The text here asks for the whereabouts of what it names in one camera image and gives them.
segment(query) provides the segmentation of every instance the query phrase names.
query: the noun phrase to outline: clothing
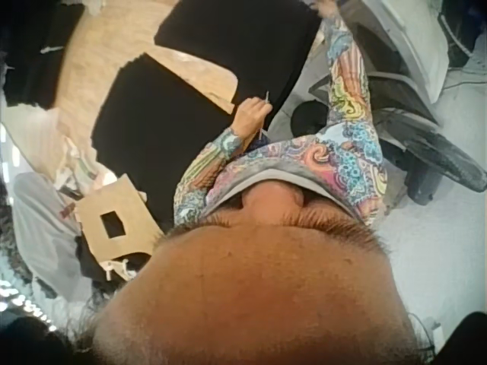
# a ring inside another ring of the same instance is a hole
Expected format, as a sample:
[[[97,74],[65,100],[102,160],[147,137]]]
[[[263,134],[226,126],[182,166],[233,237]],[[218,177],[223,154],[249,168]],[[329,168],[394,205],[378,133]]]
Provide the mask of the clothing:
[[[236,185],[269,169],[316,183],[359,220],[372,223],[387,175],[372,123],[364,63],[341,17],[323,22],[332,78],[326,128],[316,135],[269,144],[235,160],[232,157],[242,141],[226,129],[207,144],[181,179],[174,196],[176,225],[214,211]]]
[[[178,182],[231,116],[194,87],[143,54],[120,69],[91,139],[97,161],[127,174],[163,231],[173,224]]]
[[[62,218],[65,203],[49,180],[37,173],[16,176],[13,217],[18,251],[33,276],[68,302],[86,302],[91,280],[81,273],[75,237],[81,234],[72,215]]]
[[[267,128],[296,85],[320,21],[299,0],[179,0],[154,42],[231,71],[238,79],[233,104],[268,91],[274,110]]]

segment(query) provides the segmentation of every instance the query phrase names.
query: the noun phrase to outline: forehead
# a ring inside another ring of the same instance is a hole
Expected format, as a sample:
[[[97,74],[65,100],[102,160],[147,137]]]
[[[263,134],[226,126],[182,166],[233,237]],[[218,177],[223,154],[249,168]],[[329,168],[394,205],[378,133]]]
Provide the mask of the forehead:
[[[123,344],[257,348],[343,329],[340,313],[363,313],[363,300],[380,306],[377,289],[390,282],[380,255],[326,243],[312,230],[205,227],[161,245],[100,327]]]

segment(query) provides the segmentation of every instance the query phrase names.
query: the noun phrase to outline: hair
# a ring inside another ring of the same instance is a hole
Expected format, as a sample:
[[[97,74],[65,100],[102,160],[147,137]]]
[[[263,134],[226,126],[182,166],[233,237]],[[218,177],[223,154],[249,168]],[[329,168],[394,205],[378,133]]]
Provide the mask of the hair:
[[[184,353],[168,349],[161,353],[158,349],[139,349],[136,353],[147,354],[136,362],[121,354],[123,360],[108,360],[103,349],[94,343],[95,326],[87,323],[86,329],[74,341],[69,341],[61,332],[49,332],[46,325],[34,317],[15,320],[0,332],[2,363],[44,363],[49,365],[318,365],[331,364],[399,364],[422,365],[425,363],[420,344],[408,346],[407,339],[396,339],[395,346],[382,347],[378,344],[372,352],[362,349],[356,338],[346,339],[347,348],[352,351],[322,346],[324,341],[296,340],[276,348],[262,349],[255,354],[242,352],[237,358],[215,356],[206,352]]]

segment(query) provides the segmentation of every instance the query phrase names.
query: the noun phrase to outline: cardboard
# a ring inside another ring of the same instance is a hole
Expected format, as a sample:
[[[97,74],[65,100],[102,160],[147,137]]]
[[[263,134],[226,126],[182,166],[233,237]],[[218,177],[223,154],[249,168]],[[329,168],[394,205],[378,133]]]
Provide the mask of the cardboard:
[[[108,237],[101,216],[111,211],[122,221],[125,236]],[[77,202],[76,214],[98,262],[135,252],[152,255],[154,244],[163,235],[127,175]]]

